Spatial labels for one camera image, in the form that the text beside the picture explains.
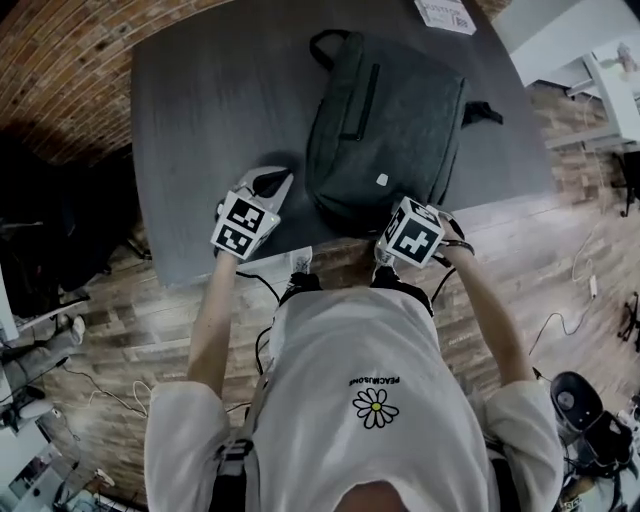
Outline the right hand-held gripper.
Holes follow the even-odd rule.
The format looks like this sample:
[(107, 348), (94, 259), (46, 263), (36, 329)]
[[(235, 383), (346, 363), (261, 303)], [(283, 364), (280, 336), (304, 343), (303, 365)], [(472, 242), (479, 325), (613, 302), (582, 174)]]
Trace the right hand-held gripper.
[(377, 246), (414, 266), (426, 266), (444, 237), (439, 211), (405, 196)]

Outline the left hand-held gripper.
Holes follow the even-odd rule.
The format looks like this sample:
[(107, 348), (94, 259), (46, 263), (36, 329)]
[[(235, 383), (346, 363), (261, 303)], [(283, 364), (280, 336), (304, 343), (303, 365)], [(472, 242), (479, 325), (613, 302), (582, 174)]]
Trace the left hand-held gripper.
[(287, 167), (249, 170), (218, 203), (210, 239), (215, 250), (246, 260), (280, 223), (278, 212), (293, 181)]

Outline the person's right hand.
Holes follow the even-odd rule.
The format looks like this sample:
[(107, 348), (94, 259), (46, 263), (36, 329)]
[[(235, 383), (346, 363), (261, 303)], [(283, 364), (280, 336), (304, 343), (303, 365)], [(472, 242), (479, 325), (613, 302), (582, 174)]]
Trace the person's right hand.
[(442, 247), (464, 245), (466, 243), (465, 236), (455, 218), (449, 213), (443, 211), (440, 211), (438, 216), (444, 230), (444, 235), (440, 245)]

